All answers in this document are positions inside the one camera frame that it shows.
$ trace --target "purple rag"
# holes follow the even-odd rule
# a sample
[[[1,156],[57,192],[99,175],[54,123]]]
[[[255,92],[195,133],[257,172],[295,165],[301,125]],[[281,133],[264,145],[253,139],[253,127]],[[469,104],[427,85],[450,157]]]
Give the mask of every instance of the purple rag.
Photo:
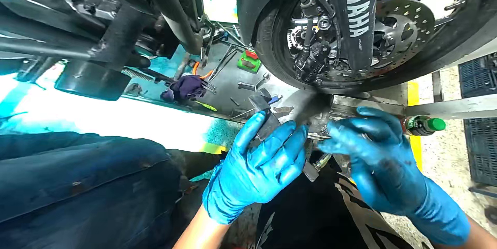
[[[160,95],[167,102],[182,101],[191,98],[201,98],[206,90],[202,87],[202,79],[198,75],[181,77],[176,83],[171,84],[169,90]]]

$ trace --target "plastic bottle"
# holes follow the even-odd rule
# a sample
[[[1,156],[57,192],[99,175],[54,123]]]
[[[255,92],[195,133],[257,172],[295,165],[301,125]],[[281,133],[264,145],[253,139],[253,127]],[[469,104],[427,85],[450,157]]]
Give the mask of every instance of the plastic bottle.
[[[408,136],[431,136],[435,131],[443,131],[445,129],[443,119],[432,119],[419,115],[401,119],[401,125],[404,134]]]

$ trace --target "metal stand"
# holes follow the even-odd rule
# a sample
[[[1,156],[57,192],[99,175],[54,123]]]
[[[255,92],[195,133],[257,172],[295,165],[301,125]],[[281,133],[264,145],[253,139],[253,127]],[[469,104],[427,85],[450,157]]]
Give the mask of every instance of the metal stand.
[[[496,118],[497,94],[415,106],[385,104],[335,95],[331,108],[336,116],[357,117],[355,108],[359,106],[374,107],[401,116],[425,115],[440,119]]]

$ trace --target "black tire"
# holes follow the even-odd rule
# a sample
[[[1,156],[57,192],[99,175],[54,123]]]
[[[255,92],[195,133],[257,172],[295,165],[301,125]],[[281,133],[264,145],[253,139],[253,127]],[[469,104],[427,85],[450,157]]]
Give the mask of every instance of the black tire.
[[[278,79],[296,88],[328,94],[367,92],[413,80],[457,61],[497,37],[497,24],[492,24],[497,22],[497,0],[466,0],[465,7],[455,12],[452,21],[403,65],[382,76],[315,87],[295,79],[293,62],[288,48],[285,48],[287,31],[284,22],[296,2],[272,0],[258,19],[252,45],[264,66]]]

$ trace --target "green bottle cap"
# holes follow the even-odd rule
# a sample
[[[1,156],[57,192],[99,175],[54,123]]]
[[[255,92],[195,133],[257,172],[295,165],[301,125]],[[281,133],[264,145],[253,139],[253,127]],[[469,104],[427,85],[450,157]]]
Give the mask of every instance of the green bottle cap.
[[[443,119],[438,119],[438,118],[429,119],[427,124],[428,128],[433,131],[443,131],[445,129],[445,122],[443,121]]]

